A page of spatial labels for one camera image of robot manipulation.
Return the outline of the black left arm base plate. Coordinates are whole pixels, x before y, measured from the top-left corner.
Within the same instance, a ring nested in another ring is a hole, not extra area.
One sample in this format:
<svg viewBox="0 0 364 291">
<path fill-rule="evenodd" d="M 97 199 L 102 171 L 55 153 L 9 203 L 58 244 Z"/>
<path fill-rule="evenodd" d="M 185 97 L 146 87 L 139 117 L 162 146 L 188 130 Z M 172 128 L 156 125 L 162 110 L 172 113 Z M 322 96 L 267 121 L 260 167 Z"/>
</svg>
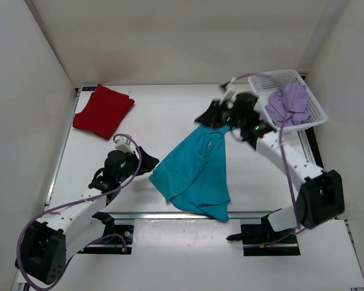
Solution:
<svg viewBox="0 0 364 291">
<path fill-rule="evenodd" d="M 105 228 L 102 239 L 80 250 L 79 254 L 130 255 L 132 253 L 134 220 L 116 220 L 113 227 Z"/>
</svg>

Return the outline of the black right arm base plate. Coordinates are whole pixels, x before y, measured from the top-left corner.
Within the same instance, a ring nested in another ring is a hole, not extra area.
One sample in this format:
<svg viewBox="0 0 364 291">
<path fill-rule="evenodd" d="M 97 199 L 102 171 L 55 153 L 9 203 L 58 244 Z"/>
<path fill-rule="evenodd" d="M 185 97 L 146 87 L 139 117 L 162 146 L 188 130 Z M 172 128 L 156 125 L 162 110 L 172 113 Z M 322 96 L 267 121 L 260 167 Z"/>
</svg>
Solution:
<svg viewBox="0 0 364 291">
<path fill-rule="evenodd" d="M 274 232 L 262 222 L 241 222 L 240 231 L 226 238 L 230 242 L 242 242 L 243 256 L 299 256 L 301 255 L 294 230 Z"/>
</svg>

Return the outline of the red t shirt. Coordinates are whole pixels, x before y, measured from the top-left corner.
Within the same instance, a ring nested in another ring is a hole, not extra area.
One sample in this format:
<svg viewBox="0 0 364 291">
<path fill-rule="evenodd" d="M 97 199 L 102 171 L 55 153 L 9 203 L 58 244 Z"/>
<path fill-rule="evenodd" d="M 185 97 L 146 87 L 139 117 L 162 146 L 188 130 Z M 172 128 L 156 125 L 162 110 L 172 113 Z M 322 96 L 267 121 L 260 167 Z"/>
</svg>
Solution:
<svg viewBox="0 0 364 291">
<path fill-rule="evenodd" d="M 72 125 L 109 140 L 134 104 L 129 95 L 98 84 L 84 109 L 75 114 Z"/>
</svg>

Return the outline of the teal t shirt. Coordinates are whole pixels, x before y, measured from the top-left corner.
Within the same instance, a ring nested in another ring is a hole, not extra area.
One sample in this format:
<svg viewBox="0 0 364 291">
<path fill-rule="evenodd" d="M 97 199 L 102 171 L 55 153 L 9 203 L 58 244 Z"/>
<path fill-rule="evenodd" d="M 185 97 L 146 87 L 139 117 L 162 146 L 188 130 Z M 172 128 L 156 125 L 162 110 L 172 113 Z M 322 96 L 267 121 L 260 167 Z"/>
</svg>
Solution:
<svg viewBox="0 0 364 291">
<path fill-rule="evenodd" d="M 227 125 L 199 126 L 159 163 L 149 181 L 166 202 L 185 212 L 229 220 L 225 147 L 229 131 Z"/>
</svg>

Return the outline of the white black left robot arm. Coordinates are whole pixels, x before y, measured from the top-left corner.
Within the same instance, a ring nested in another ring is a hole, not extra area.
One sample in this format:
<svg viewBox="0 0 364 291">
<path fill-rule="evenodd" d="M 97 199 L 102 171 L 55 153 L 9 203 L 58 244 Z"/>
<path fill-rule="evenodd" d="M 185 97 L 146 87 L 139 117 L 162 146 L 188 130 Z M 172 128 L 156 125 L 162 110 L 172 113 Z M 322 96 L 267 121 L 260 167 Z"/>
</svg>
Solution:
<svg viewBox="0 0 364 291">
<path fill-rule="evenodd" d="M 94 240 L 113 240 L 114 221 L 104 209 L 125 181 L 151 172 L 158 163 L 141 147 L 134 151 L 122 146 L 109 152 L 104 166 L 95 172 L 78 200 L 56 209 L 51 217 L 36 218 L 25 227 L 16 249 L 15 266 L 51 288 L 73 255 Z"/>
</svg>

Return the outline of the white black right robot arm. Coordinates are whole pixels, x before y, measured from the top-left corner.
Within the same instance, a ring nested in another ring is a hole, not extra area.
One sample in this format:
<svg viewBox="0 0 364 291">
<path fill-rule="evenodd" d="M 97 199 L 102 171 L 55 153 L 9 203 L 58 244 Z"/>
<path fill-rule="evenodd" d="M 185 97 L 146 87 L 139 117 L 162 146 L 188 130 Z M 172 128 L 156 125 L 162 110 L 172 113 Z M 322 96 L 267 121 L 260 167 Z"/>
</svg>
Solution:
<svg viewBox="0 0 364 291">
<path fill-rule="evenodd" d="M 254 247 L 264 248 L 311 230 L 345 211 L 341 175 L 309 162 L 283 140 L 283 131 L 264 121 L 256 95 L 241 92 L 215 99 L 195 122 L 212 129 L 225 125 L 240 130 L 240 142 L 270 160 L 287 177 L 292 204 L 261 218 Z"/>
</svg>

